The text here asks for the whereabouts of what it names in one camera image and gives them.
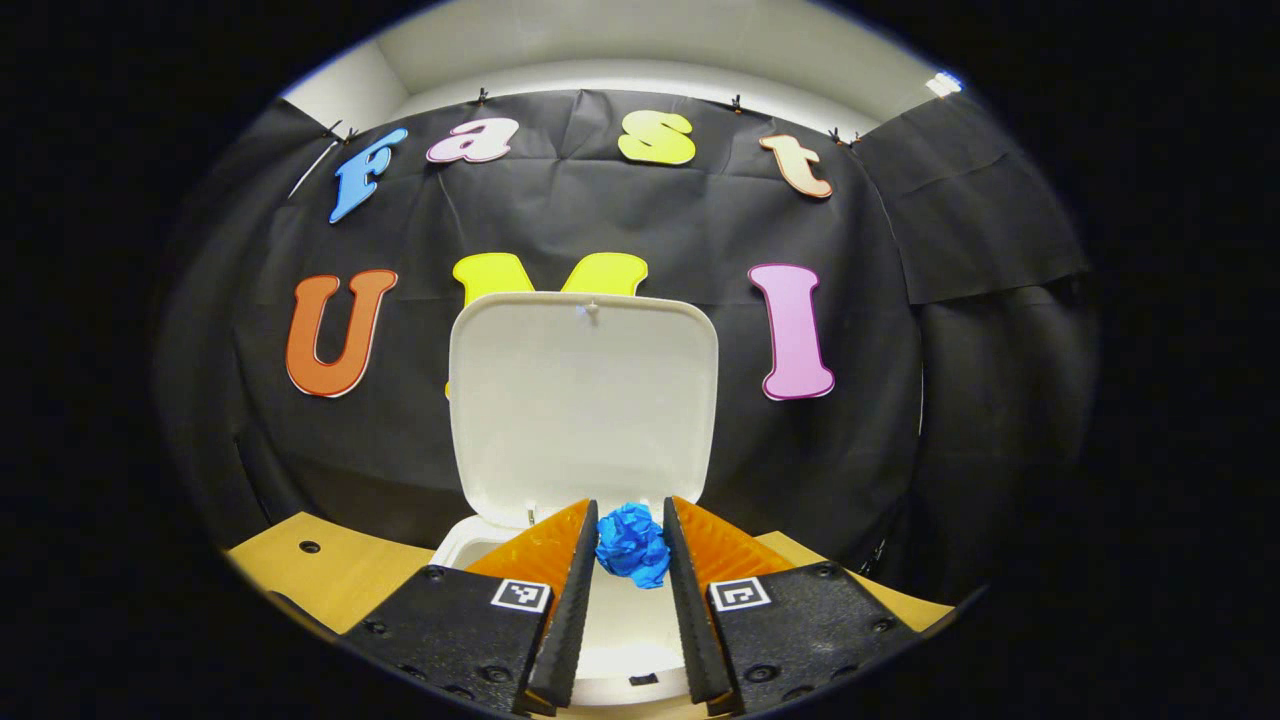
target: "blue crumpled paper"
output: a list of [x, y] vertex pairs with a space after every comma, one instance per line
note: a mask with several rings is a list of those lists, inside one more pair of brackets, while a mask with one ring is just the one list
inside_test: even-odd
[[611, 575], [631, 578], [640, 589], [662, 587], [671, 565], [671, 550], [662, 539], [662, 525], [653, 521], [649, 507], [628, 502], [595, 524], [600, 544], [595, 557]]

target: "orange letter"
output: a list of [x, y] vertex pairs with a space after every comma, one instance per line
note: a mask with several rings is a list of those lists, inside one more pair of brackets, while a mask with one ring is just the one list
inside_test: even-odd
[[356, 304], [347, 325], [347, 345], [334, 363], [321, 363], [316, 357], [316, 338], [324, 306], [342, 283], [333, 275], [316, 275], [298, 283], [293, 291], [298, 304], [293, 307], [293, 324], [284, 348], [284, 366], [294, 387], [320, 397], [339, 397], [356, 387], [369, 366], [383, 295], [396, 287], [396, 279], [390, 270], [365, 270], [351, 278]]
[[771, 135], [760, 138], [760, 146], [773, 151], [778, 160], [778, 169], [782, 177], [791, 183], [791, 187], [808, 195], [809, 197], [829, 197], [831, 183], [813, 177], [809, 163], [818, 161], [818, 154], [808, 147], [800, 147], [800, 142], [790, 135]]

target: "blue letter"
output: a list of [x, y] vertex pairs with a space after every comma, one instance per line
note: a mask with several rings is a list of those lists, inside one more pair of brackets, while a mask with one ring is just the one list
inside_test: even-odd
[[408, 131], [399, 128], [390, 135], [369, 146], [367, 150], [347, 160], [338, 168], [334, 176], [338, 177], [338, 206], [329, 215], [330, 223], [337, 223], [343, 215], [351, 213], [378, 190], [376, 182], [369, 182], [370, 173], [383, 174], [387, 165], [392, 163], [392, 149], [388, 145], [408, 137]]

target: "black fabric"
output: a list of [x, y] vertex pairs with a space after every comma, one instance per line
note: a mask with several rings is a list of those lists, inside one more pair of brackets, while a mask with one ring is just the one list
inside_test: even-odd
[[877, 579], [960, 602], [1010, 542], [1043, 534], [1023, 524], [1034, 498], [1079, 492], [1074, 461], [1098, 372], [1087, 290], [1064, 278], [920, 309], [920, 452]]
[[1066, 208], [980, 106], [948, 95], [854, 145], [879, 187], [913, 304], [1088, 270]]
[[[622, 158], [621, 120], [641, 109], [689, 118], [692, 161]], [[296, 126], [297, 110], [278, 104], [232, 154], [256, 155], [256, 163], [224, 161], [243, 174], [224, 170], [221, 186], [192, 201], [209, 210], [187, 232], [206, 246], [170, 302], [157, 357], [159, 396], [215, 538], [232, 546], [305, 509], [435, 547], [474, 512], [461, 492], [443, 392], [463, 299], [454, 263], [512, 252], [538, 290], [559, 290], [579, 259], [616, 251], [648, 261], [639, 295], [695, 304], [719, 334], [717, 423], [700, 505], [749, 533], [782, 530], [855, 569], [892, 525], [877, 577], [929, 598], [970, 592], [992, 568], [1010, 498], [1028, 482], [1025, 459], [1070, 464], [1092, 383], [1091, 372], [1076, 369], [1096, 359], [1082, 311], [1036, 287], [997, 292], [1061, 277], [1066, 266], [1042, 260], [1061, 247], [1079, 250], [1065, 220], [1028, 229], [1019, 213], [1043, 196], [1028, 195], [1033, 186], [1011, 182], [1006, 170], [1034, 170], [980, 111], [968, 111], [969, 119], [946, 120], [913, 110], [931, 122], [886, 123], [851, 151], [786, 120], [684, 97], [503, 96], [365, 131], [325, 155], [288, 197], [326, 141], [323, 128]], [[453, 127], [485, 117], [520, 123], [506, 156], [425, 160]], [[330, 224], [337, 168], [401, 127], [408, 137], [392, 147], [378, 190]], [[271, 132], [279, 141], [264, 142]], [[832, 183], [831, 199], [809, 199], [782, 179], [758, 142], [772, 133], [794, 135], [818, 152], [815, 173]], [[877, 154], [881, 146], [901, 151]], [[996, 182], [975, 169], [982, 163], [998, 170]], [[925, 190], [950, 195], [901, 191], [940, 173], [947, 179]], [[904, 197], [932, 214], [914, 225], [904, 220], [902, 213], [913, 215]], [[970, 211], [960, 211], [961, 201]], [[763, 296], [746, 277], [760, 263], [804, 265], [820, 278], [818, 333], [836, 375], [826, 397], [777, 402], [760, 389], [771, 336]], [[1073, 260], [1064, 272], [1080, 266]], [[284, 368], [294, 287], [317, 274], [343, 283], [317, 342], [330, 360], [346, 342], [353, 300], [346, 284], [374, 268], [399, 281], [381, 305], [360, 386], [339, 398], [298, 392]], [[955, 270], [955, 282], [942, 268]], [[948, 301], [925, 302], [940, 296]], [[1050, 310], [1021, 310], [1033, 296]], [[1066, 369], [1050, 370], [1059, 365]], [[228, 389], [197, 400], [195, 387]], [[1052, 423], [1019, 424], [1028, 418]], [[972, 497], [954, 503], [957, 495]]]
[[[686, 167], [627, 161], [622, 118], [676, 111], [694, 126]], [[434, 165], [426, 149], [470, 119], [521, 123], [499, 160]], [[335, 169], [392, 129], [376, 192], [337, 224]], [[828, 201], [792, 190], [759, 138], [787, 132], [822, 158]], [[722, 364], [717, 427], [701, 503], [739, 527], [785, 529], [851, 561], [868, 527], [906, 489], [919, 411], [919, 337], [874, 188], [847, 149], [787, 123], [698, 100], [637, 92], [541, 92], [497, 97], [366, 131], [326, 156], [280, 202], [242, 270], [234, 319], [244, 387], [271, 445], [319, 510], [340, 524], [434, 547], [472, 514], [461, 496], [448, 402], [448, 336], [462, 309], [457, 260], [513, 252], [539, 290], [559, 290], [590, 252], [649, 264], [639, 293], [698, 305], [714, 323]], [[795, 263], [822, 278], [814, 293], [823, 357], [836, 373], [826, 398], [774, 402], [763, 296], [746, 277], [759, 263]], [[337, 400], [291, 383], [283, 348], [293, 288], [310, 275], [389, 268], [370, 366]], [[353, 296], [325, 310], [321, 359], [346, 341]], [[785, 495], [778, 487], [791, 488]], [[371, 493], [390, 492], [379, 503]], [[837, 521], [814, 521], [838, 516]]]
[[[214, 542], [230, 547], [310, 506], [251, 423], [230, 343], [230, 304], [242, 256], [259, 225], [330, 143], [324, 127], [278, 100], [232, 145], [188, 196], [168, 252], [177, 268], [157, 318], [152, 392], [182, 480]], [[237, 447], [237, 436], [248, 434]], [[246, 475], [242, 454], [260, 473]]]

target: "open lid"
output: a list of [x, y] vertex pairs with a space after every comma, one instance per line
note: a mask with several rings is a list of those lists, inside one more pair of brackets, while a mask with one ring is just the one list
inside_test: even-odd
[[584, 497], [600, 515], [707, 480], [716, 328], [686, 302], [497, 292], [449, 337], [449, 420], [467, 502], [525, 528]]

